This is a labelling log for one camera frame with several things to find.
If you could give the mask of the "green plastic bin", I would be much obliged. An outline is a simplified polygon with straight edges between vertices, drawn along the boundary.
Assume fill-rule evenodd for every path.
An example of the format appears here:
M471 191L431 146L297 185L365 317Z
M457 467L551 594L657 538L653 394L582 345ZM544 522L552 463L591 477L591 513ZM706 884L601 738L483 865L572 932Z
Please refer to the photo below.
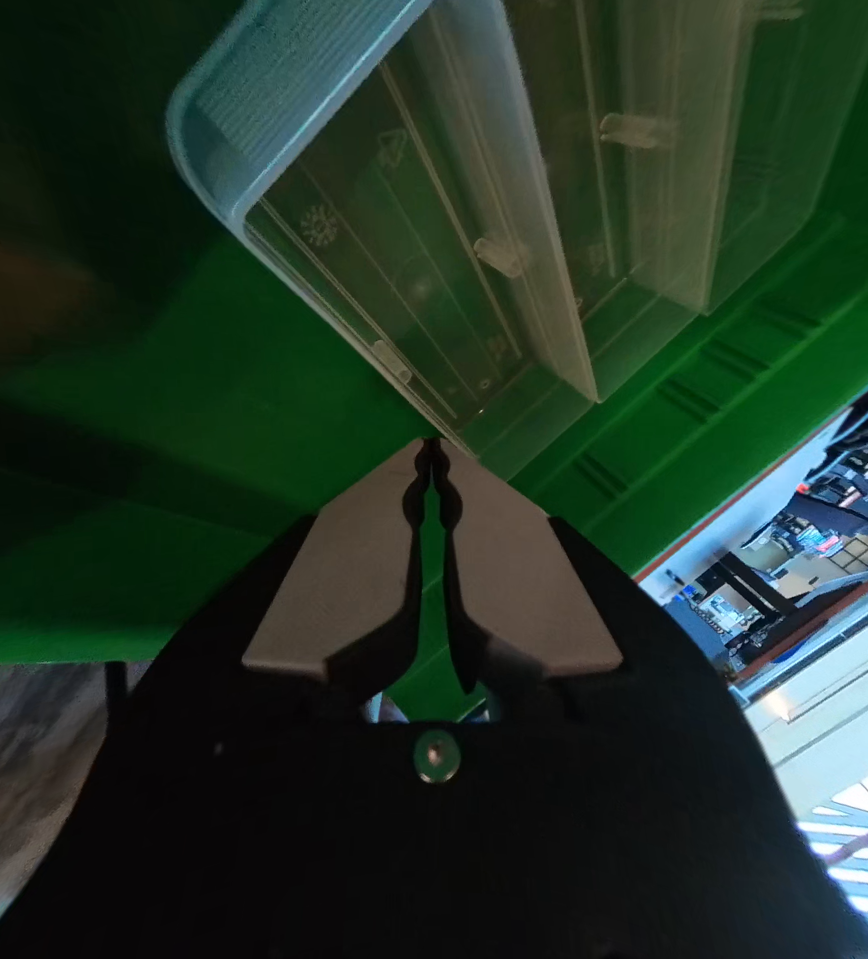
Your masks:
M0 2L0 665L152 658L420 416L168 170L228 4ZM515 484L628 573L868 386L868 77L817 224Z

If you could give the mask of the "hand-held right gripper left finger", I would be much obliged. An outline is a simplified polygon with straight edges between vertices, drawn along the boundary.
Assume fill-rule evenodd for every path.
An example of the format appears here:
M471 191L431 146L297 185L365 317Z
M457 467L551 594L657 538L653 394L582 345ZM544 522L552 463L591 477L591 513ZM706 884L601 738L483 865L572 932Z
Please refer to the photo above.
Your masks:
M417 439L317 514L242 656L359 705L418 650L431 443Z

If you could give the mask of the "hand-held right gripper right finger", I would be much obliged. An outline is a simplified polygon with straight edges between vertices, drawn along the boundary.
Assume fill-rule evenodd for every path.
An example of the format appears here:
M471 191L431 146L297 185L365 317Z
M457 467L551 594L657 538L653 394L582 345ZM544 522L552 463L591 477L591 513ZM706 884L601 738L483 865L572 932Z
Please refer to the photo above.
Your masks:
M622 665L548 514L444 439L432 443L432 480L447 642L464 691L519 697Z

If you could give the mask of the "black office desk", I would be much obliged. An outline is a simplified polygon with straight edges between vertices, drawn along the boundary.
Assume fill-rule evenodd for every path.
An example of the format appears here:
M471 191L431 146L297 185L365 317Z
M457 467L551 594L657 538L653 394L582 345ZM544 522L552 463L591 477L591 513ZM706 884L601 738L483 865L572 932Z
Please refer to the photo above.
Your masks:
M868 593L868 535L780 513L695 586L692 612L723 642L727 676L749 678Z

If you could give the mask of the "clear plastic drawer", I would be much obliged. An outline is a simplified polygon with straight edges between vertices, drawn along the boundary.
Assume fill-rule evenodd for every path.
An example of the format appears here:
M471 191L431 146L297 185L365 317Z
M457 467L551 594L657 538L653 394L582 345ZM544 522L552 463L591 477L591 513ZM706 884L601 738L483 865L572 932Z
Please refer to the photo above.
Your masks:
M245 2L166 132L212 216L488 470L597 400L501 2Z
M711 314L808 222L868 66L868 1L752 2Z
M747 2L505 2L584 309L629 280L706 312L752 49Z

